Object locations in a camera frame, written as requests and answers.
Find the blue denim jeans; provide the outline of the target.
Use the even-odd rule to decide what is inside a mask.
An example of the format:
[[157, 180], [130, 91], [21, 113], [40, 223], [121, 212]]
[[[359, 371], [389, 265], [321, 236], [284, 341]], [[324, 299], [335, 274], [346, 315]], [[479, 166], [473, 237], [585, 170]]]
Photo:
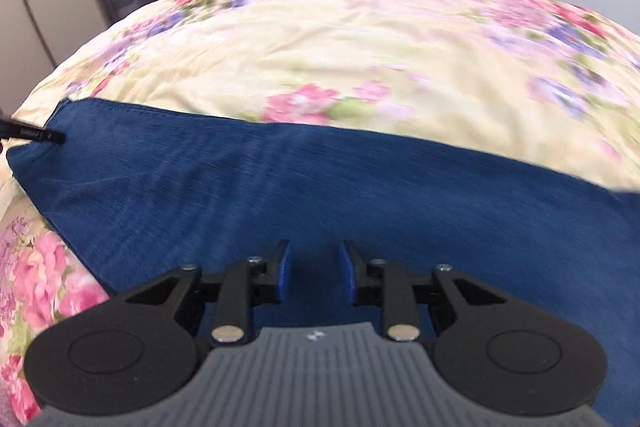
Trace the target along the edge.
[[308, 124], [61, 103], [65, 142], [10, 148], [13, 176], [110, 293], [178, 265], [294, 249], [291, 294], [262, 324], [348, 322], [338, 247], [416, 271], [447, 262], [595, 335], [596, 408], [639, 418], [639, 195], [432, 141]]

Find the floral yellow bed quilt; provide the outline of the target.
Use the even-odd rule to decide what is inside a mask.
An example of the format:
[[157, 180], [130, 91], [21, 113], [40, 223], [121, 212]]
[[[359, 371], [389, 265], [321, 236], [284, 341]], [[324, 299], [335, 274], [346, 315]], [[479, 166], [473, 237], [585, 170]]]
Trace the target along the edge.
[[[98, 98], [251, 124], [432, 141], [639, 195], [639, 39], [551, 0], [158, 0], [89, 41], [17, 117]], [[1, 159], [1, 421], [38, 414], [23, 360], [111, 295]]]

